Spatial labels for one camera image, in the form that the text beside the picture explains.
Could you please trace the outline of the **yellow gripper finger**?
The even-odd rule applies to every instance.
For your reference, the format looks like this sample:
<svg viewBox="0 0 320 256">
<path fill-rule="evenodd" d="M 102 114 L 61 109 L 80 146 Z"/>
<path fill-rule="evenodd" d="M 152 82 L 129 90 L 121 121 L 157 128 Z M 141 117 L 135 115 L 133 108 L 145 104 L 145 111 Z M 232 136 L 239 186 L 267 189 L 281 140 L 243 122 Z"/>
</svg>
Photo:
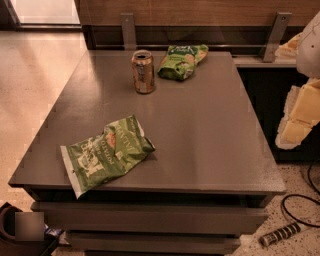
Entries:
<svg viewBox="0 0 320 256">
<path fill-rule="evenodd" d="M 276 57 L 295 58 L 297 56 L 298 41 L 301 37 L 301 33 L 298 33 L 292 37 L 289 41 L 280 45 L 275 52 Z"/>
<path fill-rule="evenodd" d="M 275 144 L 280 149 L 291 150 L 320 122 L 320 80 L 309 79 L 302 87 L 292 86 L 283 112 Z"/>
</svg>

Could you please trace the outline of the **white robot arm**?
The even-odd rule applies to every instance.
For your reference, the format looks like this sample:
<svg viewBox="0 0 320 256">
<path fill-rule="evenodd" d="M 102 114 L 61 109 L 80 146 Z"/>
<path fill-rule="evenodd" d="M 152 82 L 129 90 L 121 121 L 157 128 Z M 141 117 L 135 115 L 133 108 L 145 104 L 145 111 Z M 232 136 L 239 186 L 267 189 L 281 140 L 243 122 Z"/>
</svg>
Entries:
<svg viewBox="0 0 320 256">
<path fill-rule="evenodd" d="M 296 60 L 297 71 L 308 77 L 302 86 L 292 86 L 287 94 L 275 139 L 280 149 L 301 144 L 320 122 L 320 12 L 304 30 L 278 47 L 277 57 Z"/>
</svg>

